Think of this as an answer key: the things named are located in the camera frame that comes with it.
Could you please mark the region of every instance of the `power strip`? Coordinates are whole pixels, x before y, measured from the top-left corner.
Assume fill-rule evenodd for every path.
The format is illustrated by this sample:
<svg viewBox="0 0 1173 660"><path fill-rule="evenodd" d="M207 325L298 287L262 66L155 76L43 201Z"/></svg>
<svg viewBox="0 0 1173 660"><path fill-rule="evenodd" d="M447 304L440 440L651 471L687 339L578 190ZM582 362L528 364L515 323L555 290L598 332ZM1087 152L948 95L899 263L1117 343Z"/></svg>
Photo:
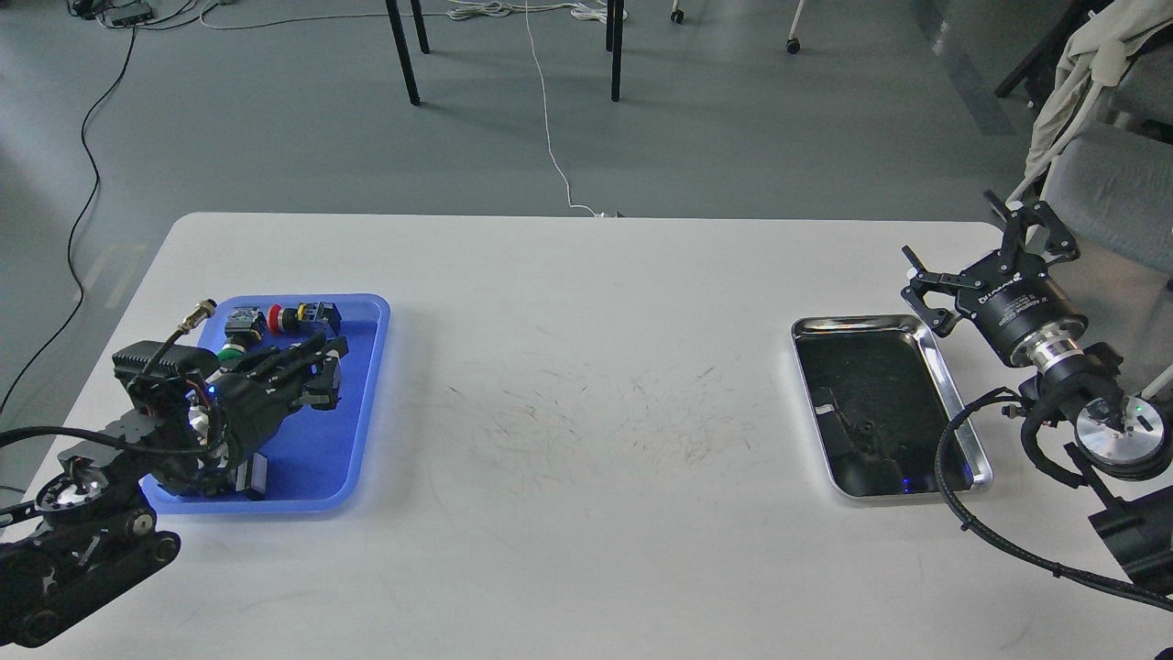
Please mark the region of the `power strip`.
<svg viewBox="0 0 1173 660"><path fill-rule="evenodd" d="M114 27L130 27L155 18L155 11L147 2L131 2L123 7L107 9L102 18Z"/></svg>

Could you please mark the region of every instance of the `blue tray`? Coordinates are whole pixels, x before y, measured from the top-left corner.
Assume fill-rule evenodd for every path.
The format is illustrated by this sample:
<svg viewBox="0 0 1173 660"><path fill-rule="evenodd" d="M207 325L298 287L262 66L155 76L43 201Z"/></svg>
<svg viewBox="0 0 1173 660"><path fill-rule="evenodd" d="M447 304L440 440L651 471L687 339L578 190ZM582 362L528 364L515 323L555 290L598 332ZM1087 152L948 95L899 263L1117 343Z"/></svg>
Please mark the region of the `blue tray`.
<svg viewBox="0 0 1173 660"><path fill-rule="evenodd" d="M285 419L277 435L260 449L269 458L265 499L252 502L228 496L175 497L154 477L142 482L143 492L160 513L307 513L326 511L341 504L358 484L366 445L367 426L374 387L382 365L382 347L391 324L391 305L371 293L304 295L238 295L219 304L199 336L201 348L218 352L224 345L224 321L237 306L258 306L267 312L273 304L283 307L305 301L334 302L343 317L341 335L350 354L339 363L343 381L338 408L313 410L305 407ZM286 348L297 338L266 334L263 346Z"/></svg>

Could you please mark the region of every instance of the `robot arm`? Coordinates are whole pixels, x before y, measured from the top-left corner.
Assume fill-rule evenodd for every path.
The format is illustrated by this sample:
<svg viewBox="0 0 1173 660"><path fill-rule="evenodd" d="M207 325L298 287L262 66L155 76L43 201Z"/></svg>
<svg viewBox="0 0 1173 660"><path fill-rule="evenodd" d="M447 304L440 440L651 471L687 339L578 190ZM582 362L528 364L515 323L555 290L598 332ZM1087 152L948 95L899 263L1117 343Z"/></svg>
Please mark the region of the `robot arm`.
<svg viewBox="0 0 1173 660"><path fill-rule="evenodd" d="M1087 318L1047 272L1055 263L1077 258L1079 250L1050 206L1038 202L1010 211L989 191L986 198L1005 222L1001 249L952 274L927 270L906 246L913 271L901 294L938 336L968 318L1003 365L1035 369L1017 396L1006 393L1018 406L1003 409L1009 417L1024 414L1026 456L1059 483L1091 487L1105 506L1090 517L1092 526L1128 578L1155 594L1173 594L1173 488L1126 502L1099 477L1146 481L1168 469L1169 402L1125 393L1117 383L1123 359L1107 345L1079 347ZM1033 225L1047 230L1050 260L1025 250L1025 233ZM951 295L954 309L929 306L924 297L930 292ZM1047 458L1038 444L1044 424L1064 422L1073 428L1065 449L1078 472Z"/></svg>
<svg viewBox="0 0 1173 660"><path fill-rule="evenodd" d="M264 476L257 450L282 422L305 406L338 403L345 338L318 333L222 363L174 346L179 334L114 355L134 410L103 433L0 434L0 447L43 435L82 440L57 456L62 474L35 501L0 510L0 528L41 518L27 538L0 544L0 645L43 645L176 558L179 537L155 529L142 477L172 495L256 495Z"/></svg>

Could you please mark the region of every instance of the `stainless steel tray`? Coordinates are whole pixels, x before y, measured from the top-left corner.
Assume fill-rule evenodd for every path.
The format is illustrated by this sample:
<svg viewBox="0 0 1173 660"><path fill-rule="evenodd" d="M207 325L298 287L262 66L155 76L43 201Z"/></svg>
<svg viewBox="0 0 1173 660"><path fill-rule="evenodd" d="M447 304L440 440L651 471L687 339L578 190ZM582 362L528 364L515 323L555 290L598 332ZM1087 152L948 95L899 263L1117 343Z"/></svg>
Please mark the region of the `stainless steel tray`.
<svg viewBox="0 0 1173 660"><path fill-rule="evenodd" d="M791 338L835 488L869 503L936 499L933 458L963 404L928 326L907 314L802 318ZM984 490L994 475L974 428L956 438L949 485Z"/></svg>

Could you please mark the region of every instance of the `white table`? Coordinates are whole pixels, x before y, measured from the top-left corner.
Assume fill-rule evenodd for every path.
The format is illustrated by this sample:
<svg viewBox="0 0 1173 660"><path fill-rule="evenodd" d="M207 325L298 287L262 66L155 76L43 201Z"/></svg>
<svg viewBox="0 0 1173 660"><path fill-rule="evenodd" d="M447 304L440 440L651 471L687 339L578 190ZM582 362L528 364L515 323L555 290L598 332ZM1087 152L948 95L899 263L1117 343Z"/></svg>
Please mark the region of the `white table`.
<svg viewBox="0 0 1173 660"><path fill-rule="evenodd" d="M997 241L951 223L190 215L106 355L208 295L379 293L362 476L331 515L162 517L179 558L48 653L1152 658L1168 614L1005 557L942 504L860 508L826 476L791 324L906 312L904 243L956 271ZM942 347L963 399L1028 376L969 324ZM127 408L103 358L68 426ZM1030 469L1011 423L976 428L995 482L975 510L1123 576L1094 496Z"/></svg>

